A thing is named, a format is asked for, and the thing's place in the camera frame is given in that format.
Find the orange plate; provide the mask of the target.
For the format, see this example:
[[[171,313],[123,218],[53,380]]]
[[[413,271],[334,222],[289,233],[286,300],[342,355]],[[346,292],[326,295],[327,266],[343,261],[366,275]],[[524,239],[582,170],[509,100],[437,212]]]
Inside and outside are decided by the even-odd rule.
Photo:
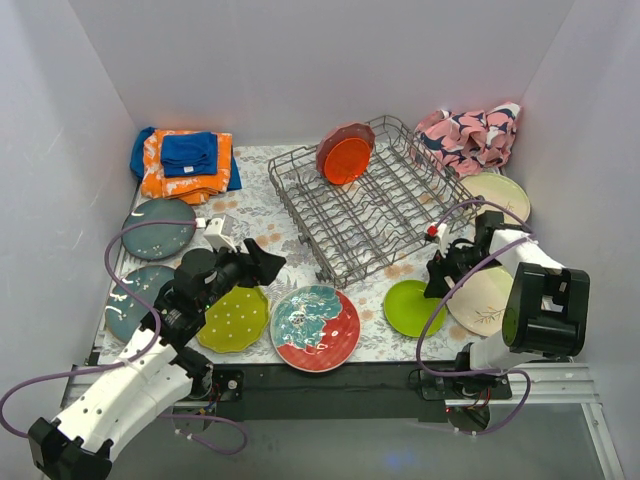
[[[321,173],[333,185],[351,183],[366,171],[371,151],[364,139],[350,137],[342,140],[327,154]]]

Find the dark teal plate lower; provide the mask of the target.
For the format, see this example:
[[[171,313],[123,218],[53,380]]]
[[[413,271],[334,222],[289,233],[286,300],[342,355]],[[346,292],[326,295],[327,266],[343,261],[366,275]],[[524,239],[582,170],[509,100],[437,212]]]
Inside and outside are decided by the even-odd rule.
[[[146,303],[153,305],[161,287],[172,280],[174,270],[151,265],[131,271],[122,281]],[[105,306],[106,328],[119,341],[128,343],[148,310],[119,285],[112,288]]]

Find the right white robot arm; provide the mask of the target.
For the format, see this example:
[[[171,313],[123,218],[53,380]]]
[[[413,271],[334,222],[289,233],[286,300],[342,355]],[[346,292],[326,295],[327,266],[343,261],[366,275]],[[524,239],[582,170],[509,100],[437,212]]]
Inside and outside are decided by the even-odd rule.
[[[503,269],[511,279],[507,298],[498,308],[499,330],[466,345],[451,367],[441,372],[429,369],[429,375],[452,378],[454,389],[471,398],[523,363],[581,352],[590,277],[553,260],[526,224],[508,223],[501,212],[488,210],[476,218],[471,240],[450,239],[444,221],[428,226],[425,238],[439,248],[427,263],[424,296],[441,306],[467,298],[468,283],[483,295],[492,293],[493,286],[483,276],[492,269]]]

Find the red and teal floral plate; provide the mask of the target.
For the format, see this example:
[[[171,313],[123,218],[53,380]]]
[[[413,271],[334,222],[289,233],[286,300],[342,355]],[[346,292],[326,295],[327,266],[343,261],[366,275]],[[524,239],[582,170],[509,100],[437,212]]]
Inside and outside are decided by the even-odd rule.
[[[270,337],[287,365],[320,374],[342,366],[358,346],[361,321],[354,304],[326,285],[298,288],[273,308]]]

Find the aluminium frame rail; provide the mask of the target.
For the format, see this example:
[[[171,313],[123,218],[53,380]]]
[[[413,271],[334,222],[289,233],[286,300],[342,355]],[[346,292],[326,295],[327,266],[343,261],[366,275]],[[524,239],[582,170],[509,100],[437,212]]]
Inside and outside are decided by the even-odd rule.
[[[418,368],[428,374],[427,371],[429,369],[441,372],[452,365],[453,362],[451,361],[430,361],[425,369]],[[187,397],[177,401],[177,407],[182,409],[192,408],[193,406],[185,407],[179,404],[185,400],[190,402],[202,400],[206,395],[213,392],[213,372],[217,366],[212,366],[211,375],[202,380],[198,389],[193,390]],[[476,430],[480,434],[485,434],[489,430],[489,408],[491,406],[511,405],[516,412],[521,412],[529,405],[580,404],[583,407],[584,414],[589,418],[589,431],[603,473],[608,479],[623,478],[624,472],[610,435],[606,431],[604,418],[595,411],[599,403],[599,396],[596,393],[595,383],[591,379],[586,365],[534,361],[518,367],[487,384],[479,383],[479,390],[481,392],[489,390],[491,385],[500,378],[505,378],[509,381],[512,390],[510,399],[499,400],[494,404],[486,400],[482,406],[476,404],[480,400],[479,398],[476,398],[475,402],[465,405],[449,401],[446,403],[445,413],[447,420],[445,422],[421,423],[432,427],[439,424],[449,427],[451,425],[450,418],[459,416],[466,422],[465,431]],[[218,415],[207,407],[204,415],[205,421],[212,421],[214,416]]]

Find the blue folded towel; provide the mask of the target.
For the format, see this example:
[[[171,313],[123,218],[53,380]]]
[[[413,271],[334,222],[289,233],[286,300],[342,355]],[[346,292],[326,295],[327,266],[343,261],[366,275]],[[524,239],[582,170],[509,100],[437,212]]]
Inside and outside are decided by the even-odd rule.
[[[165,135],[161,147],[164,176],[216,175],[218,139],[211,132]]]

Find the dark teal plate upper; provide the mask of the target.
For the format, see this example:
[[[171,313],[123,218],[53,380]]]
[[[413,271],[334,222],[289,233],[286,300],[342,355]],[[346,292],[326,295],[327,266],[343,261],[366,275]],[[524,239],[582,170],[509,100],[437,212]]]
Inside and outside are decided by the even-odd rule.
[[[136,228],[122,237],[124,249],[132,256],[148,261],[176,255],[191,242],[196,226],[191,206],[179,199],[153,199],[136,207],[123,228],[149,221],[168,220],[177,224],[154,224]]]

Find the pink navy floral cloth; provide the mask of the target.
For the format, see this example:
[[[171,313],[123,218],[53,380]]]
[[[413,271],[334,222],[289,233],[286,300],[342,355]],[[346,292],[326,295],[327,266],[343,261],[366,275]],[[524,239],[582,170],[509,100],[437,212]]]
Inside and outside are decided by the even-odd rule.
[[[488,111],[437,110],[417,125],[414,135],[439,170],[451,167],[461,177],[477,175],[508,162],[521,113],[513,102]]]

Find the lime green plate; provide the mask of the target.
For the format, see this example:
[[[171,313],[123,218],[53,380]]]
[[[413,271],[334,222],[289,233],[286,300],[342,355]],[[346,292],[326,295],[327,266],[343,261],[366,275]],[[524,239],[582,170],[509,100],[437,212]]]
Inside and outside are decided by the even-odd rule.
[[[394,284],[386,293],[383,310],[389,324],[402,335],[418,338],[439,298],[425,298],[427,284],[420,280],[404,280]]]

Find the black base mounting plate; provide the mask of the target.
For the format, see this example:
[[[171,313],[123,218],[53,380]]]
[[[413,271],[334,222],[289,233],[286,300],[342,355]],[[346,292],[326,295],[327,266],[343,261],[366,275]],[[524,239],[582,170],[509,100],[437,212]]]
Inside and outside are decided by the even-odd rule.
[[[180,406],[211,408],[237,422],[254,420],[415,419],[443,423],[446,403],[478,406],[512,397],[509,381],[481,392],[479,380],[435,378],[411,361],[345,363],[324,373],[287,364],[223,364],[213,392]]]

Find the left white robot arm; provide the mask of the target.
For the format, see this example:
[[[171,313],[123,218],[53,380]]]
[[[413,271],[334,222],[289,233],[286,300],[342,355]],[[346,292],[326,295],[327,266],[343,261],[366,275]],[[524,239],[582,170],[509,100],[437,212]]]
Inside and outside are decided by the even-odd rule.
[[[173,403],[205,398],[213,366],[189,347],[205,313],[234,287],[268,286],[286,263],[255,240],[245,250],[188,251],[116,362],[54,419],[27,438],[35,466],[50,479],[105,479],[124,447]]]

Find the floral table mat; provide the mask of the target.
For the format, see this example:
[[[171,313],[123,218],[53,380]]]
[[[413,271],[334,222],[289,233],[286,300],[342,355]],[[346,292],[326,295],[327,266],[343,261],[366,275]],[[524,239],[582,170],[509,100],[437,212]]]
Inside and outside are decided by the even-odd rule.
[[[197,207],[200,215],[225,213],[234,220],[232,233],[236,237],[253,237],[265,250],[287,260],[276,281],[265,290],[272,302],[289,292],[308,285],[332,285],[317,280],[318,268],[311,249],[300,242],[298,229],[279,199],[268,174],[270,159],[287,153],[294,147],[242,147],[236,151],[240,162],[243,187],[240,191],[209,201]],[[383,302],[388,290],[404,280],[426,280],[426,265],[434,247],[425,247],[385,267],[361,281],[344,288],[343,292],[356,306],[361,335],[352,354],[355,362],[407,361],[415,358],[450,360],[476,335],[459,324],[444,310],[445,320],[437,324],[429,318],[424,328],[427,337],[412,338],[396,331],[387,321]]]

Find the green polka dot scalloped plate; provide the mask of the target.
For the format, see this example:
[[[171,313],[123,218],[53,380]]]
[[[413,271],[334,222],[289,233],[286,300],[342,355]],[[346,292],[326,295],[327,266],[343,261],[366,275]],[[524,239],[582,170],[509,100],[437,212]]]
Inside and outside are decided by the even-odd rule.
[[[234,287],[206,311],[196,339],[215,353],[242,352],[260,339],[269,319],[269,299],[260,287]]]

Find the orange patterned cloth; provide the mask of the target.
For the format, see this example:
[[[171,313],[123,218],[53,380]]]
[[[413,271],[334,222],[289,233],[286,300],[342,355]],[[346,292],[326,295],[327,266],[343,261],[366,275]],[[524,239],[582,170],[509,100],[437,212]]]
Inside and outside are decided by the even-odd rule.
[[[163,141],[169,135],[194,134],[191,130],[157,129],[149,136],[143,147],[144,175],[140,192],[143,196],[156,198],[178,198],[190,205],[206,203],[211,196],[225,193],[232,177],[232,140],[229,133],[215,132],[218,160],[215,175],[192,175],[167,177],[161,164]]]

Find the dark teal plate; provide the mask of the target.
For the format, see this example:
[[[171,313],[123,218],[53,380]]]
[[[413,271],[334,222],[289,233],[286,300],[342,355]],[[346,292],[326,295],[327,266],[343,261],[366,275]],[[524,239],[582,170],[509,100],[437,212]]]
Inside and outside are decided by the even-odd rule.
[[[131,271],[122,281],[146,303],[153,305],[161,287],[172,280],[174,270],[151,265]],[[119,285],[112,288],[105,306],[106,328],[119,341],[128,343],[148,310]]]
[[[148,261],[176,255],[191,242],[196,226],[191,206],[179,199],[153,199],[136,207],[123,228],[149,221],[168,220],[177,224],[154,224],[136,228],[122,237],[124,249],[132,256]]]

